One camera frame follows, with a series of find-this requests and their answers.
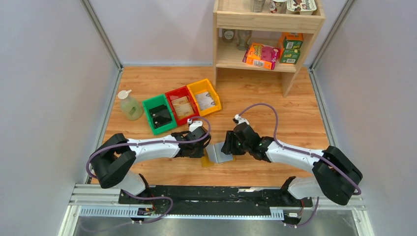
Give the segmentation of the beige cards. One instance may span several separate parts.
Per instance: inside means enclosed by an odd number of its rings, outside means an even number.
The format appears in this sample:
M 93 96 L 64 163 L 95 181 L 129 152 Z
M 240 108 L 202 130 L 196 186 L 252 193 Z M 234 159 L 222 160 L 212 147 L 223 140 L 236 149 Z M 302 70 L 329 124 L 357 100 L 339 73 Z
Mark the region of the beige cards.
M 186 96 L 172 100 L 172 105 L 179 119 L 183 119 L 194 114 L 191 103 Z

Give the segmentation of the yellow leather card holder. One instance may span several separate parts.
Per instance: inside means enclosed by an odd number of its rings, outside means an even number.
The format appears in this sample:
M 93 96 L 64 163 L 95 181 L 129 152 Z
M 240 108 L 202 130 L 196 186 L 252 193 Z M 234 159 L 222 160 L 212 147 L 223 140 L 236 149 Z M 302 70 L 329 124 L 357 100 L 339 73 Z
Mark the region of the yellow leather card holder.
M 214 145 L 207 145 L 204 149 L 204 156 L 200 159 L 201 166 L 210 167 L 217 164 L 224 164 L 236 161 L 236 158 L 231 154 L 224 154 L 221 148 L 224 146 L 224 142 L 216 143 Z

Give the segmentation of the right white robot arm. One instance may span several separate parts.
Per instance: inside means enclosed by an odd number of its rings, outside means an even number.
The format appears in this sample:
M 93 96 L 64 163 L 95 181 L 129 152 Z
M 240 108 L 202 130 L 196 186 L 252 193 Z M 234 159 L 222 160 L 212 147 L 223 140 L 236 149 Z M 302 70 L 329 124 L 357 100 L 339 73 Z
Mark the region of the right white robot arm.
M 312 177 L 291 177 L 285 188 L 294 198 L 326 197 L 345 206 L 353 195 L 361 194 L 358 185 L 363 174 L 337 147 L 308 149 L 260 137 L 246 122 L 226 133 L 221 152 L 231 155 L 249 153 L 256 160 L 283 163 L 312 173 Z

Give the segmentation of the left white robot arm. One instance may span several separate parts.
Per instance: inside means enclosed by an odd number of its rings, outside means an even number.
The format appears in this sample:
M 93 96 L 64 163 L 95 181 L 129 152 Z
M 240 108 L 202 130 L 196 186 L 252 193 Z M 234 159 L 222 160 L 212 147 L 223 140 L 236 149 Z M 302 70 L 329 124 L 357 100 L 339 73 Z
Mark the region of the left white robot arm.
M 134 164 L 158 158 L 201 158 L 210 140 L 209 130 L 203 126 L 145 140 L 127 139 L 118 133 L 90 156 L 87 169 L 92 169 L 91 175 L 101 188 L 117 187 L 138 196 L 145 191 L 146 183 L 141 175 L 130 170 Z

